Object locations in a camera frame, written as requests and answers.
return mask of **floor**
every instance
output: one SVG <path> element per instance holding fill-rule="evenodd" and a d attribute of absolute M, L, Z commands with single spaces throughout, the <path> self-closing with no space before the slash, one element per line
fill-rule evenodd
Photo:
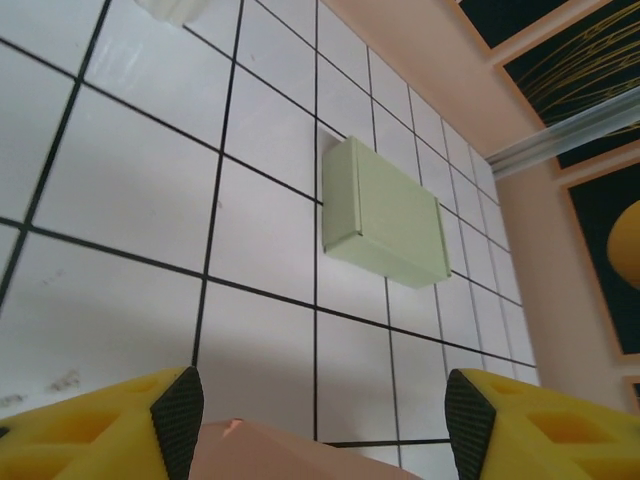
<path fill-rule="evenodd" d="M 448 479 L 447 372 L 537 383 L 489 166 L 322 3 L 2 2 L 0 64 L 0 417 L 194 363 L 205 421 Z M 323 255 L 345 135 L 439 197 L 450 280 Z"/>

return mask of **dark green panel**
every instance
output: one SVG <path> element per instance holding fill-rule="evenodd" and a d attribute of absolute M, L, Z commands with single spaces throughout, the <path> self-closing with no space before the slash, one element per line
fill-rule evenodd
<path fill-rule="evenodd" d="M 462 0 L 460 8 L 491 48 L 567 0 Z"/>
<path fill-rule="evenodd" d="M 640 1 L 613 0 L 505 65 L 550 126 L 640 85 Z M 562 168 L 640 139 L 640 123 L 558 156 Z"/>
<path fill-rule="evenodd" d="M 622 352 L 640 353 L 640 291 L 615 272 L 607 256 L 615 221 L 640 200 L 640 164 L 576 185 L 569 194 Z"/>

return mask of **black grout line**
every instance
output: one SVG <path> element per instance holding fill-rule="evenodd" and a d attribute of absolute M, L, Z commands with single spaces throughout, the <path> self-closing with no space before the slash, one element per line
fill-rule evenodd
<path fill-rule="evenodd" d="M 22 228 L 22 223 L 18 222 L 17 220 L 12 220 L 10 218 L 4 218 L 4 217 L 0 217 L 0 225 L 6 225 L 8 227 L 14 227 L 14 228 Z"/>
<path fill-rule="evenodd" d="M 2 313 L 2 306 L 4 305 L 4 300 L 7 297 L 7 292 L 9 291 L 13 275 L 16 272 L 16 267 L 18 265 L 18 261 L 20 260 L 20 255 L 22 254 L 22 251 L 24 249 L 27 234 L 29 232 L 29 227 L 31 227 L 33 224 L 33 218 L 35 217 L 36 211 L 38 209 L 38 204 L 44 193 L 44 188 L 51 173 L 51 169 L 53 168 L 53 162 L 55 161 L 56 155 L 60 148 L 60 144 L 62 143 L 64 132 L 66 131 L 69 119 L 71 118 L 73 106 L 76 102 L 76 99 L 78 98 L 78 93 L 80 92 L 82 81 L 85 74 L 87 73 L 87 69 L 89 68 L 89 62 L 91 61 L 91 56 L 93 55 L 93 51 L 98 42 L 98 36 L 100 35 L 100 30 L 102 30 L 102 26 L 104 25 L 104 21 L 107 17 L 110 5 L 111 0 L 105 0 L 102 4 L 100 14 L 98 15 L 98 19 L 93 28 L 93 32 L 91 33 L 91 38 L 89 39 L 87 49 L 82 58 L 80 69 L 78 70 L 78 76 L 74 81 L 73 88 L 71 89 L 71 93 L 69 94 L 69 98 L 62 113 L 60 123 L 58 124 L 58 128 L 56 130 L 53 141 L 51 142 L 51 147 L 49 148 L 44 166 L 42 168 L 42 171 L 40 172 L 40 176 L 38 177 L 35 191 L 31 196 L 29 207 L 27 208 L 27 213 L 24 218 L 24 226 L 20 230 L 18 239 L 15 242 L 13 251 L 5 267 L 4 276 L 2 277 L 2 282 L 0 282 L 0 313 Z"/>
<path fill-rule="evenodd" d="M 387 303 L 387 323 L 389 325 L 389 358 L 391 359 L 391 387 L 393 391 L 393 415 L 395 417 L 396 440 L 400 441 L 400 418 L 398 416 L 398 392 L 396 389 L 396 369 L 393 356 L 393 335 L 391 331 L 391 304 L 389 302 L 389 280 L 384 279 L 384 295 Z M 402 468 L 402 455 L 398 445 L 398 464 Z"/>
<path fill-rule="evenodd" d="M 438 315 L 438 331 L 440 332 L 440 338 L 444 338 L 444 329 L 442 328 L 442 314 L 440 313 L 440 300 L 438 300 L 438 285 L 433 286 L 433 296 L 436 300 L 436 314 Z M 442 361 L 444 365 L 444 376 L 449 378 L 449 365 L 447 362 L 447 354 L 444 348 L 444 343 L 440 344 L 442 348 Z"/>
<path fill-rule="evenodd" d="M 455 215 L 458 220 L 460 220 L 462 223 L 468 225 L 469 227 L 473 228 L 476 232 L 478 232 L 480 235 L 482 235 L 483 237 L 487 238 L 489 240 L 489 242 L 493 243 L 496 247 L 504 250 L 506 253 L 511 254 L 511 250 L 509 250 L 508 248 L 503 247 L 502 245 L 500 245 L 498 242 L 496 242 L 493 238 L 491 238 L 489 235 L 487 235 L 486 232 L 483 232 L 482 230 L 480 230 L 478 227 L 476 227 L 475 225 L 472 225 L 471 223 L 469 223 L 467 220 L 465 220 L 464 218 L 462 218 L 460 215 L 458 215 L 456 212 L 454 212 L 453 210 L 451 210 L 449 207 L 447 207 L 446 205 L 443 205 L 442 203 L 440 204 L 442 206 L 442 208 L 444 208 L 447 212 L 451 213 L 452 215 Z"/>
<path fill-rule="evenodd" d="M 48 60 L 45 60 L 42 57 L 39 57 L 38 55 L 31 53 L 30 51 L 22 48 L 21 46 L 6 40 L 5 38 L 0 37 L 0 45 L 4 45 L 5 47 L 17 52 L 17 53 L 21 53 L 22 55 L 29 57 L 31 60 L 35 60 L 36 62 L 42 64 L 45 67 L 49 67 L 52 70 L 55 70 L 56 72 L 64 75 L 67 78 L 70 78 L 71 80 L 75 80 L 76 77 L 75 75 L 67 72 L 66 70 L 58 67 L 57 65 L 54 65 L 53 63 L 49 62 Z"/>
<path fill-rule="evenodd" d="M 228 158 L 229 160 L 233 161 L 234 163 L 237 163 L 238 165 L 242 165 L 244 168 L 251 170 L 254 173 L 257 173 L 258 175 L 260 175 L 261 177 L 267 178 L 269 180 L 271 180 L 274 183 L 277 183 L 278 185 L 280 185 L 281 187 L 286 188 L 287 190 L 291 190 L 293 193 L 297 193 L 298 195 L 300 195 L 301 197 L 306 198 L 307 200 L 310 200 L 314 203 L 316 203 L 316 199 L 313 198 L 311 195 L 309 195 L 308 193 L 304 193 L 301 190 L 298 190 L 295 187 L 292 187 L 291 185 L 289 185 L 288 183 L 283 182 L 282 180 L 278 180 L 276 177 L 273 177 L 271 175 L 269 175 L 268 173 L 263 172 L 262 170 L 258 170 L 256 167 L 254 167 L 253 165 L 250 165 L 246 162 L 243 162 L 242 160 L 240 160 L 239 158 L 234 157 L 233 155 L 229 155 L 228 153 L 225 153 L 224 156 L 226 158 Z"/>
<path fill-rule="evenodd" d="M 181 135 L 181 136 L 191 140 L 192 142 L 197 143 L 198 145 L 206 148 L 207 150 L 211 150 L 211 151 L 213 151 L 215 153 L 219 153 L 220 152 L 220 150 L 218 148 L 214 147 L 210 143 L 205 142 L 204 140 L 201 140 L 200 138 L 198 138 L 198 137 L 196 137 L 194 135 L 191 135 L 190 133 L 186 132 L 185 130 L 182 130 L 182 129 L 172 125 L 171 123 L 166 122 L 166 121 L 162 120 L 161 118 L 156 117 L 155 115 L 153 115 L 153 114 L 151 114 L 149 112 L 146 112 L 145 110 L 142 110 L 141 108 L 138 108 L 135 105 L 132 105 L 132 104 L 122 100 L 121 98 L 116 97 L 115 95 L 109 93 L 108 91 L 102 89 L 101 87 L 98 87 L 97 85 L 94 85 L 94 84 L 92 84 L 90 82 L 86 82 L 86 81 L 83 82 L 83 84 L 88 89 L 93 90 L 93 91 L 95 91 L 95 92 L 97 92 L 97 93 L 99 93 L 101 95 L 104 95 L 109 100 L 112 100 L 113 102 L 115 102 L 115 103 L 117 103 L 117 104 L 119 104 L 119 105 L 121 105 L 123 107 L 126 107 L 129 110 L 133 110 L 137 114 L 142 115 L 143 117 L 148 118 L 149 120 L 162 125 L 163 127 L 171 130 L 172 132 L 177 133 L 178 135 Z"/>
<path fill-rule="evenodd" d="M 477 190 L 477 194 L 478 194 L 478 202 L 480 202 L 480 214 L 482 215 L 482 222 L 484 224 L 485 230 L 489 231 L 488 225 L 487 225 L 487 218 L 484 214 L 484 207 L 482 206 L 482 201 L 480 198 L 480 195 L 482 194 L 480 193 L 479 189 Z M 496 262 L 495 262 L 495 259 L 493 258 L 493 249 L 491 248 L 491 245 L 489 245 L 489 260 L 491 261 L 491 271 L 493 272 L 493 279 L 496 282 L 496 290 L 498 290 L 500 288 L 500 285 L 498 283 L 498 269 L 496 268 Z M 506 314 L 504 311 L 504 307 L 502 306 L 502 301 L 498 301 L 498 303 L 500 304 L 500 316 L 502 318 L 502 326 L 504 328 L 505 336 L 507 337 L 507 349 L 509 350 L 509 356 L 513 358 L 513 349 L 511 348 L 511 336 L 509 335 L 509 327 L 507 326 Z M 486 370 L 484 356 L 482 357 L 482 365 L 485 366 L 485 370 Z M 511 369 L 513 370 L 513 377 L 515 378 L 516 371 L 513 364 L 511 364 Z"/>
<path fill-rule="evenodd" d="M 465 280 L 467 280 L 468 282 L 473 283 L 474 285 L 477 285 L 480 288 L 485 289 L 487 292 L 491 292 L 494 295 L 502 298 L 503 300 L 506 300 L 509 303 L 513 303 L 514 305 L 522 308 L 522 304 L 516 302 L 515 300 L 511 300 L 509 297 L 505 297 L 502 293 L 498 292 L 497 290 L 494 290 L 492 288 L 487 287 L 486 285 L 483 285 L 482 283 L 478 282 L 477 280 L 474 280 L 473 278 L 469 277 L 468 275 L 465 275 L 464 273 L 458 272 L 457 270 L 451 270 L 453 273 L 455 273 L 456 275 L 458 275 L 459 277 L 464 278 Z"/>
<path fill-rule="evenodd" d="M 206 38 L 204 38 L 202 35 L 200 35 L 198 32 L 196 32 L 194 29 L 192 29 L 191 27 L 189 27 L 188 25 L 184 25 L 182 28 L 184 28 L 187 32 L 189 32 L 191 35 L 193 35 L 194 37 L 196 37 L 198 40 L 200 40 L 202 43 L 207 44 L 209 47 L 213 48 L 216 52 L 218 52 L 220 55 L 222 55 L 224 58 L 226 58 L 227 60 L 229 60 L 230 62 L 233 61 L 233 58 L 231 57 L 231 55 L 229 55 L 226 52 L 223 52 L 222 50 L 220 50 L 220 48 L 218 48 L 217 46 L 215 46 L 213 43 L 211 43 L 209 40 L 207 40 Z"/>
<path fill-rule="evenodd" d="M 444 133 L 444 122 L 442 120 L 442 118 L 440 119 L 440 123 L 442 125 L 442 130 Z M 444 148 L 447 152 L 447 156 L 450 156 L 449 153 L 449 142 L 447 142 L 447 137 L 445 136 L 444 138 Z M 453 184 L 453 172 L 451 172 L 451 170 L 449 170 L 449 173 L 451 174 L 451 183 Z M 455 189 L 455 185 L 453 187 L 453 201 L 456 205 L 456 210 L 460 211 L 460 207 L 458 205 L 458 196 L 456 194 L 456 189 Z M 464 264 L 465 267 L 467 269 L 467 272 L 469 272 L 469 276 L 471 276 L 471 269 L 469 268 L 469 259 L 467 257 L 467 247 L 465 245 L 465 241 L 464 241 L 464 234 L 462 232 L 462 223 L 458 222 L 458 229 L 460 230 L 460 240 L 461 240 L 461 245 L 462 245 L 462 256 L 464 257 Z M 478 339 L 478 347 L 482 348 L 482 340 L 480 337 L 480 324 L 478 323 L 478 311 L 476 309 L 476 303 L 475 303 L 475 299 L 473 297 L 473 289 L 471 288 L 471 283 L 467 282 L 467 288 L 469 289 L 469 297 L 471 298 L 471 310 L 473 311 L 473 322 L 476 326 L 476 338 Z M 482 362 L 482 369 L 486 370 L 486 365 L 485 365 L 485 361 L 484 361 L 484 356 L 480 356 L 480 361 Z"/>
<path fill-rule="evenodd" d="M 313 198 L 318 199 L 318 14 L 320 0 L 315 4 L 314 48 L 314 124 L 313 124 Z M 318 205 L 313 208 L 313 439 L 318 440 Z"/>
<path fill-rule="evenodd" d="M 435 445 L 442 443 L 451 443 L 448 438 L 432 438 L 424 440 L 374 440 L 371 442 L 329 442 L 326 445 L 335 448 L 363 448 L 363 447 L 395 447 L 409 445 Z"/>
<path fill-rule="evenodd" d="M 418 162 L 418 178 L 420 179 L 420 186 L 424 187 L 424 183 L 422 181 L 422 167 L 420 166 L 420 153 L 418 151 L 418 135 L 416 135 L 416 120 L 413 116 L 413 101 L 411 100 L 411 87 L 407 83 L 407 95 L 409 96 L 409 112 L 411 113 L 411 133 L 413 135 L 413 145 L 416 149 L 416 162 Z"/>
<path fill-rule="evenodd" d="M 336 130 L 334 127 L 332 127 L 331 125 L 329 125 L 327 122 L 325 122 L 325 121 L 324 121 L 324 120 L 322 120 L 321 118 L 318 118 L 317 120 L 318 120 L 318 123 L 319 123 L 319 124 L 322 124 L 322 126 L 324 126 L 324 127 L 328 128 L 329 130 L 331 130 L 335 135 L 337 135 L 337 136 L 339 136 L 340 138 L 342 138 L 342 140 L 344 140 L 344 139 L 346 139 L 346 138 L 347 138 L 347 136 L 346 136 L 344 133 L 339 132 L 338 130 Z"/>
<path fill-rule="evenodd" d="M 530 363 L 526 363 L 526 362 L 522 362 L 522 361 L 519 361 L 519 360 L 514 360 L 514 359 L 511 359 L 511 358 L 503 357 L 503 356 L 497 355 L 495 353 L 484 352 L 484 351 L 482 351 L 480 349 L 477 349 L 477 348 L 467 347 L 465 345 L 460 345 L 458 343 L 449 342 L 449 341 L 443 340 L 441 338 L 431 337 L 429 335 L 424 335 L 422 333 L 412 332 L 410 330 L 405 330 L 403 328 L 398 328 L 398 327 L 394 327 L 394 326 L 385 325 L 383 323 L 378 323 L 378 322 L 375 322 L 373 320 L 368 320 L 366 318 L 361 318 L 361 317 L 357 317 L 355 315 L 351 315 L 350 313 L 338 312 L 337 310 L 332 310 L 330 308 L 322 307 L 320 305 L 318 305 L 317 308 L 318 308 L 319 312 L 328 313 L 330 315 L 334 315 L 334 316 L 340 317 L 340 318 L 345 318 L 347 320 L 353 320 L 355 322 L 363 323 L 365 325 L 371 325 L 372 327 L 383 328 L 385 330 L 392 330 L 392 331 L 397 332 L 397 333 L 403 333 L 405 335 L 409 335 L 410 337 L 421 338 L 423 340 L 429 340 L 431 342 L 440 343 L 442 345 L 447 345 L 449 347 L 459 348 L 460 350 L 466 350 L 468 352 L 473 352 L 473 353 L 480 353 L 480 354 L 486 355 L 488 357 L 493 357 L 493 358 L 497 358 L 497 359 L 500 359 L 500 360 L 506 360 L 507 362 L 518 363 L 520 365 L 524 365 L 524 366 L 527 366 L 527 367 L 534 367 L 535 368 L 535 365 L 532 365 Z"/>
<path fill-rule="evenodd" d="M 369 55 L 369 47 L 367 47 L 367 70 L 369 71 L 369 88 L 373 89 L 373 80 L 371 78 L 371 61 Z M 373 108 L 373 97 L 369 95 L 369 101 L 371 102 L 371 126 L 373 127 L 373 150 L 378 151 L 378 135 L 376 135 L 376 113 Z"/>
<path fill-rule="evenodd" d="M 277 293 L 267 292 L 265 290 L 260 290 L 259 288 L 250 287 L 248 285 L 243 285 L 241 283 L 232 282 L 230 280 L 225 280 L 223 278 L 214 277 L 211 275 L 206 275 L 206 280 L 217 283 L 218 285 L 224 285 L 225 287 L 232 287 L 238 290 L 242 290 L 244 292 L 254 293 L 256 295 L 260 295 L 261 297 L 267 297 L 272 300 L 279 300 L 281 302 L 289 303 L 291 305 L 297 305 L 299 307 L 308 308 L 310 310 L 314 309 L 314 305 L 312 303 L 303 302 L 302 300 L 296 300 L 295 298 L 284 297 L 282 295 L 278 295 Z"/>
<path fill-rule="evenodd" d="M 445 149 L 447 150 L 447 155 L 449 155 L 449 143 L 447 142 L 446 137 L 444 139 L 444 145 L 445 145 Z M 456 194 L 455 186 L 453 188 L 453 200 L 454 200 L 454 202 L 456 204 L 456 210 L 459 211 L 460 207 L 458 205 L 458 196 Z M 458 222 L 458 228 L 460 230 L 460 239 L 462 240 L 461 244 L 462 244 L 462 256 L 464 257 L 464 264 L 465 264 L 465 266 L 467 268 L 467 272 L 469 272 L 469 277 L 471 277 L 471 268 L 470 268 L 470 265 L 469 265 L 469 257 L 467 255 L 467 246 L 466 246 L 466 243 L 465 243 L 465 236 L 464 236 L 464 232 L 462 231 L 462 222 Z M 479 323 L 480 320 L 478 318 L 478 309 L 476 308 L 476 301 L 475 301 L 475 297 L 473 295 L 473 289 L 471 288 L 471 285 L 472 284 L 470 282 L 467 282 L 467 288 L 469 289 L 469 298 L 471 298 L 471 309 L 473 310 L 473 322 L 474 322 L 474 324 L 476 326 L 476 337 L 478 339 L 478 346 L 480 347 L 480 349 L 482 349 L 482 337 L 480 335 L 480 323 Z M 486 366 L 486 363 L 485 363 L 485 360 L 484 360 L 484 355 L 480 356 L 480 361 L 482 362 L 482 369 L 486 371 L 487 366 Z"/>
<path fill-rule="evenodd" d="M 322 307 L 320 305 L 314 305 L 314 304 L 311 304 L 311 303 L 308 303 L 308 302 L 304 302 L 304 301 L 301 301 L 301 300 L 296 300 L 296 299 L 293 299 L 293 298 L 289 298 L 289 297 L 285 297 L 285 296 L 278 295 L 278 294 L 275 294 L 275 293 L 271 293 L 271 292 L 268 292 L 268 291 L 265 291 L 265 290 L 260 290 L 258 288 L 254 288 L 254 287 L 251 287 L 251 286 L 248 286 L 248 285 L 243 285 L 241 283 L 237 283 L 237 282 L 233 282 L 233 281 L 230 281 L 230 280 L 225 280 L 225 279 L 222 279 L 222 278 L 219 278 L 219 277 L 211 276 L 211 275 L 208 275 L 206 272 L 202 273 L 202 272 L 197 272 L 195 270 L 189 270 L 187 268 L 180 267 L 180 266 L 177 266 L 177 265 L 172 265 L 172 264 L 168 264 L 168 263 L 165 263 L 165 262 L 162 262 L 162 261 L 159 261 L 159 260 L 154 260 L 154 259 L 151 259 L 151 258 L 143 257 L 143 256 L 137 255 L 135 253 L 126 252 L 126 251 L 119 250 L 119 249 L 116 249 L 116 248 L 112 248 L 112 247 L 108 247 L 108 246 L 105 246 L 105 245 L 97 244 L 95 242 L 91 242 L 91 241 L 88 241 L 88 240 L 83 240 L 83 239 L 79 239 L 79 238 L 76 238 L 76 237 L 72 237 L 72 236 L 66 235 L 64 233 L 55 232 L 55 231 L 52 231 L 52 230 L 48 230 L 48 229 L 40 228 L 40 227 L 35 227 L 35 226 L 26 227 L 25 225 L 20 224 L 20 223 L 14 221 L 14 220 L 10 220 L 10 219 L 3 218 L 3 217 L 0 217 L 0 224 L 8 225 L 8 226 L 11 226 L 11 227 L 21 228 L 21 229 L 26 230 L 28 232 L 32 232 L 32 233 L 35 233 L 35 234 L 38 234 L 38 235 L 42 235 L 44 237 L 52 238 L 52 239 L 55 239 L 55 240 L 61 240 L 61 241 L 70 243 L 72 245 L 77 245 L 77 246 L 80 246 L 80 247 L 89 248 L 89 249 L 92 249 L 92 250 L 96 250 L 96 251 L 100 251 L 100 252 L 107 253 L 107 254 L 110 254 L 110 255 L 114 255 L 114 256 L 117 256 L 117 257 L 120 257 L 120 258 L 125 258 L 127 260 L 133 260 L 135 262 L 139 262 L 139 263 L 142 263 L 142 264 L 145 264 L 145 265 L 150 265 L 152 267 L 161 268 L 163 270 L 168 270 L 168 271 L 171 271 L 171 272 L 174 272 L 174 273 L 187 275 L 187 276 L 190 276 L 190 277 L 193 277 L 193 278 L 199 278 L 199 279 L 202 279 L 202 280 L 207 280 L 209 282 L 216 283 L 216 284 L 219 284 L 219 285 L 224 285 L 224 286 L 227 286 L 227 287 L 236 288 L 238 290 L 242 290 L 242 291 L 245 291 L 245 292 L 249 292 L 249 293 L 253 293 L 253 294 L 256 294 L 256 295 L 263 296 L 263 297 L 267 297 L 267 298 L 270 298 L 272 300 L 278 300 L 278 301 L 281 301 L 281 302 L 289 303 L 289 304 L 292 304 L 292 305 L 297 305 L 297 306 L 300 306 L 300 307 L 303 307 L 303 308 L 308 308 L 308 309 L 311 309 L 311 310 L 315 309 L 318 312 L 327 313 L 327 314 L 334 315 L 334 316 L 337 316 L 337 317 L 340 317 L 340 318 L 345 318 L 347 320 L 353 320 L 353 321 L 356 321 L 358 323 L 362 323 L 362 324 L 365 324 L 365 325 L 370 325 L 370 326 L 377 327 L 377 328 L 383 328 L 385 330 L 392 330 L 394 332 L 402 333 L 402 334 L 409 335 L 409 336 L 415 337 L 415 338 L 420 338 L 422 340 L 427 340 L 427 341 L 431 341 L 431 342 L 434 342 L 434 343 L 439 343 L 439 344 L 442 344 L 442 345 L 448 345 L 450 347 L 459 348 L 461 350 L 467 350 L 467 351 L 470 351 L 470 352 L 480 353 L 482 355 L 486 355 L 486 356 L 489 356 L 489 357 L 494 357 L 494 358 L 497 358 L 497 359 L 500 359 L 500 360 L 505 360 L 507 362 L 517 363 L 517 364 L 524 365 L 524 366 L 527 366 L 527 367 L 536 368 L 535 365 L 532 365 L 532 364 L 529 364 L 529 363 L 526 363 L 526 362 L 510 359 L 510 358 L 503 357 L 503 356 L 500 356 L 500 355 L 496 355 L 496 354 L 493 354 L 493 353 L 490 353 L 490 352 L 484 352 L 482 350 L 478 350 L 478 349 L 471 348 L 471 347 L 466 347 L 464 345 L 459 345 L 459 344 L 454 343 L 454 342 L 449 342 L 449 341 L 446 341 L 446 340 L 442 340 L 441 338 L 430 337 L 428 335 L 423 335 L 421 333 L 412 332 L 410 330 L 405 330 L 405 329 L 398 328 L 398 327 L 393 327 L 393 326 L 390 327 L 389 325 L 384 325 L 384 324 L 375 322 L 373 320 L 368 320 L 366 318 L 361 318 L 361 317 L 357 317 L 355 315 L 351 315 L 351 314 L 348 314 L 348 313 L 339 312 L 339 311 L 336 311 L 336 310 L 325 308 L 325 307 Z"/>
<path fill-rule="evenodd" d="M 253 78 L 255 78 L 256 80 L 262 82 L 263 84 L 265 84 L 267 87 L 271 88 L 272 90 L 274 90 L 275 92 L 279 93 L 280 95 L 282 95 L 284 98 L 286 98 L 287 100 L 289 100 L 291 103 L 293 103 L 296 107 L 300 108 L 301 110 L 303 110 L 305 113 L 311 115 L 312 117 L 316 117 L 316 115 L 309 110 L 308 108 L 306 108 L 305 106 L 303 106 L 302 104 L 300 104 L 299 102 L 297 102 L 296 100 L 294 100 L 292 97 L 290 97 L 289 95 L 287 95 L 286 93 L 284 93 L 282 90 L 280 90 L 278 87 L 276 87 L 275 85 L 273 85 L 272 83 L 268 82 L 267 80 L 265 80 L 264 78 L 262 78 L 261 76 L 259 76 L 257 73 L 253 72 L 250 68 L 245 67 L 242 63 L 237 62 L 238 67 L 240 67 L 242 70 L 244 70 L 245 72 L 247 72 L 249 75 L 251 75 Z"/>
<path fill-rule="evenodd" d="M 227 130 L 229 128 L 229 113 L 231 111 L 231 97 L 233 94 L 233 81 L 236 74 L 236 65 L 238 58 L 238 45 L 240 44 L 240 31 L 242 29 L 242 15 L 244 14 L 244 0 L 240 0 L 240 6 L 238 10 L 238 21 L 236 24 L 236 35 L 233 44 L 233 56 L 231 58 L 231 69 L 229 71 L 229 86 L 227 88 L 227 99 L 224 107 L 224 117 L 222 121 L 222 135 L 220 137 L 220 152 L 218 154 L 218 165 L 216 171 L 215 185 L 213 189 L 213 200 L 211 202 L 211 218 L 209 221 L 209 232 L 207 236 L 207 249 L 205 251 L 204 265 L 203 265 L 203 279 L 200 289 L 200 301 L 198 303 L 198 317 L 196 320 L 196 329 L 193 339 L 193 355 L 191 357 L 191 364 L 195 367 L 198 366 L 198 354 L 200 353 L 200 336 L 202 333 L 202 321 L 204 318 L 204 308 L 207 296 L 207 278 L 204 277 L 209 273 L 209 266 L 211 265 L 211 251 L 213 249 L 213 234 L 216 224 L 216 213 L 218 211 L 218 198 L 220 196 L 220 183 L 222 181 L 222 166 L 224 164 L 224 147 L 227 142 Z"/>
<path fill-rule="evenodd" d="M 316 50 L 316 47 L 314 47 L 313 45 L 311 45 L 311 43 L 309 43 L 307 41 L 306 38 L 304 38 L 302 35 L 300 35 L 298 32 L 296 32 L 287 22 L 285 22 L 284 20 L 282 20 L 275 12 L 273 12 L 269 7 L 267 7 L 264 3 L 262 3 L 260 0 L 256 0 L 256 3 L 258 5 L 260 5 L 262 8 L 264 8 L 267 12 L 269 12 L 276 20 L 278 20 L 278 22 L 280 22 L 282 25 L 284 25 L 285 27 L 287 27 L 287 30 L 289 30 L 291 33 L 293 33 L 296 37 L 298 37 L 300 40 L 302 40 L 307 46 L 313 48 L 314 50 Z M 316 9 L 316 45 L 318 45 L 318 9 Z"/>
<path fill-rule="evenodd" d="M 124 250 L 120 250 L 118 248 L 108 247 L 106 245 L 101 245 L 90 240 L 84 240 L 82 238 L 73 237 L 71 235 L 67 235 L 64 233 L 56 232 L 54 230 L 49 230 L 48 228 L 41 228 L 32 226 L 31 228 L 25 228 L 26 231 L 32 232 L 34 234 L 42 235 L 48 238 L 53 238 L 55 240 L 62 240 L 64 242 L 70 243 L 72 245 L 77 245 L 80 247 L 90 248 L 91 250 L 97 250 L 98 252 L 108 253 L 111 255 L 115 255 L 120 258 L 125 258 L 127 260 L 133 260 L 135 262 L 144 263 L 146 265 L 150 265 L 152 267 L 162 268 L 163 270 L 169 270 L 170 272 L 180 273 L 182 275 L 187 275 L 189 277 L 201 278 L 202 275 L 199 272 L 194 270 L 190 270 L 188 268 L 179 267 L 177 265 L 172 265 L 166 262 L 162 262 L 160 260 L 154 260 L 152 258 L 143 257 L 142 255 L 138 255 L 136 253 L 126 252 Z"/>

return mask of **cardboard box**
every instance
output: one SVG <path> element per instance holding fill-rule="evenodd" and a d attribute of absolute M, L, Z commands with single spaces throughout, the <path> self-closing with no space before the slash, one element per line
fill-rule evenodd
<path fill-rule="evenodd" d="M 203 425 L 190 480 L 418 479 L 400 468 L 255 422 Z"/>
<path fill-rule="evenodd" d="M 353 137 L 322 160 L 327 255 L 413 288 L 451 276 L 438 200 Z"/>

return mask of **picture frame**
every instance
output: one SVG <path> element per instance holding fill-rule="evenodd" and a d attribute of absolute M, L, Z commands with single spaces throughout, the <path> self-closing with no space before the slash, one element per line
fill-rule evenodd
<path fill-rule="evenodd" d="M 585 238 L 584 231 L 582 229 L 582 225 L 580 223 L 580 214 L 576 210 L 576 206 L 571 196 L 571 189 L 574 187 L 578 187 L 581 185 L 588 184 L 594 180 L 609 176 L 611 174 L 615 174 L 622 170 L 625 170 L 629 167 L 640 168 L 639 159 L 632 158 L 623 162 L 620 162 L 617 165 L 614 165 L 609 168 L 604 168 L 595 173 L 591 173 L 578 179 L 565 183 L 560 188 L 560 195 L 563 198 L 564 206 L 566 207 L 568 220 L 571 226 L 571 230 L 573 233 L 573 237 L 576 241 L 576 248 L 581 257 L 588 278 L 588 283 L 590 284 L 594 297 L 596 298 L 596 302 L 598 304 L 598 310 L 601 313 L 602 317 L 605 319 L 604 326 L 607 332 L 607 337 L 609 340 L 609 344 L 611 346 L 611 350 L 613 351 L 616 359 L 620 363 L 625 364 L 640 364 L 640 348 L 637 348 L 637 351 L 627 352 L 623 349 L 621 339 L 619 338 L 618 325 L 616 323 L 617 319 L 614 318 L 611 314 L 610 305 L 607 302 L 606 295 L 603 291 L 603 285 L 600 282 L 600 278 L 598 275 L 597 267 L 594 264 L 594 259 L 592 258 L 588 240 Z"/>

